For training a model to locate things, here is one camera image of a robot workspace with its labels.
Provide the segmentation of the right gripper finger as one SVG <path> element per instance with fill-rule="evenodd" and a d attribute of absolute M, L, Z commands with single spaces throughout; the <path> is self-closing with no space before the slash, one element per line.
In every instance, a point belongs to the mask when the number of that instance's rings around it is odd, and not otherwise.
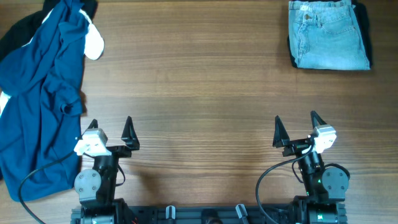
<path fill-rule="evenodd" d="M 318 113 L 316 111 L 311 111 L 310 116 L 311 116 L 313 128 L 316 128 L 318 126 L 327 125 L 327 123 L 323 119 L 321 119 L 321 117 L 318 115 Z"/>
<path fill-rule="evenodd" d="M 274 138 L 273 138 L 273 147 L 284 147 L 290 141 L 289 135 L 282 123 L 282 120 L 279 116 L 275 117 L 275 131 L 274 131 Z"/>

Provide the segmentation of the blue polo shirt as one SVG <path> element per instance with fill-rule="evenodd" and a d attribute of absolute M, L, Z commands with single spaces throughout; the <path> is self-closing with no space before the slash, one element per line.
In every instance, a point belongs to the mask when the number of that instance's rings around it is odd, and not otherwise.
<path fill-rule="evenodd" d="M 32 73 L 1 70 L 1 89 L 11 96 L 1 115 L 1 174 L 14 201 L 73 187 L 83 60 L 81 65 Z"/>

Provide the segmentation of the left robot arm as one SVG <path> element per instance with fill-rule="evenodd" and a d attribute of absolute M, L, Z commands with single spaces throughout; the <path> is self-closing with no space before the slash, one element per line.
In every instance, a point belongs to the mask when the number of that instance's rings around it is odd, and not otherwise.
<path fill-rule="evenodd" d="M 79 196 L 80 208 L 72 210 L 71 224 L 133 224 L 137 216 L 122 198 L 115 198 L 120 158 L 130 158 L 138 151 L 140 143 L 134 130 L 132 118 L 127 117 L 121 146 L 107 146 L 108 137 L 94 119 L 78 138 L 74 151 L 79 156 L 94 159 L 91 169 L 81 171 L 75 178 L 74 188 Z"/>

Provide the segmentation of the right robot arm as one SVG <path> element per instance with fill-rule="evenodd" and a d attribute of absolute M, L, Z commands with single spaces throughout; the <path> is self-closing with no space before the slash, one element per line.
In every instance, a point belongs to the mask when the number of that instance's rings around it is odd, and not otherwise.
<path fill-rule="evenodd" d="M 273 146 L 282 147 L 284 157 L 294 156 L 306 196 L 290 203 L 289 223 L 346 223 L 345 193 L 350 174 L 339 164 L 325 164 L 321 153 L 331 148 L 336 130 L 315 112 L 310 113 L 313 131 L 304 139 L 291 140 L 281 119 L 275 117 Z"/>

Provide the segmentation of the white printed t-shirt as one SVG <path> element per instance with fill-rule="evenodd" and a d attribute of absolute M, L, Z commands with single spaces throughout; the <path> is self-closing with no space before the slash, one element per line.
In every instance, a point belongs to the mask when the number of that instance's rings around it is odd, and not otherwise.
<path fill-rule="evenodd" d="M 51 9 L 51 11 L 43 18 L 41 24 L 43 24 L 49 18 L 52 11 L 53 9 Z M 79 13 L 82 14 L 85 17 L 85 19 L 89 22 L 88 33 L 85 35 L 84 54 L 90 60 L 98 60 L 102 56 L 104 51 L 104 46 L 105 46 L 104 39 L 102 38 L 100 32 L 93 24 L 92 20 L 90 19 L 86 11 L 80 9 Z M 3 91 L 1 92 L 1 114 L 10 98 L 11 96 L 5 94 Z"/>

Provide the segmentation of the black garment at left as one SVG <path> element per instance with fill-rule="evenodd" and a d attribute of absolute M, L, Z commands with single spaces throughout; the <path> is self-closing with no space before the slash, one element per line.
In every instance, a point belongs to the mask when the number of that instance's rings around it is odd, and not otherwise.
<path fill-rule="evenodd" d="M 1 39 L 1 70 L 32 73 L 71 65 L 81 69 L 89 25 L 79 13 L 84 6 L 80 1 L 54 2 L 47 12 L 14 24 Z M 49 18 L 41 24 L 51 9 Z"/>

